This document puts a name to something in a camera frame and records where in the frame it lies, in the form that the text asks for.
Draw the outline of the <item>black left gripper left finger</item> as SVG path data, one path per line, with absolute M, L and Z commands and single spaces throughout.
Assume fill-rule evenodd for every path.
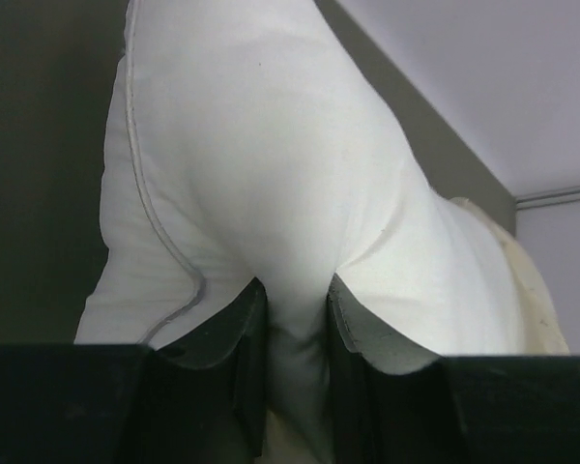
M 251 463 L 267 299 L 251 282 L 170 345 L 1 345 L 0 463 Z

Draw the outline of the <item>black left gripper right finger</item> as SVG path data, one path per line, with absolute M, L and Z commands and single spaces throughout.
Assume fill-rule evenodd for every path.
M 441 357 L 328 294 L 339 463 L 580 463 L 580 356 Z

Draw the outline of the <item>cream pillowcase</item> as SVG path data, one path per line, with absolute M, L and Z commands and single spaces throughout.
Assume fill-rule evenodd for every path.
M 524 322 L 524 355 L 568 356 L 566 339 L 559 325 L 545 281 L 531 256 L 479 206 L 467 198 L 452 198 L 449 203 L 457 213 L 466 212 L 479 221 L 498 241 L 507 260 L 515 286 L 519 312 Z M 263 455 L 258 463 L 314 463 L 315 458 L 300 450 L 291 432 L 274 414 L 267 416 Z

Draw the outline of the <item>white pillow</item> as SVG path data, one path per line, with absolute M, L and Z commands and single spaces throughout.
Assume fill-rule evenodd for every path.
M 166 346 L 260 280 L 265 463 L 334 459 L 334 277 L 437 354 L 525 350 L 497 239 L 431 188 L 314 2 L 132 1 L 125 41 L 104 145 L 109 254 L 77 342 Z

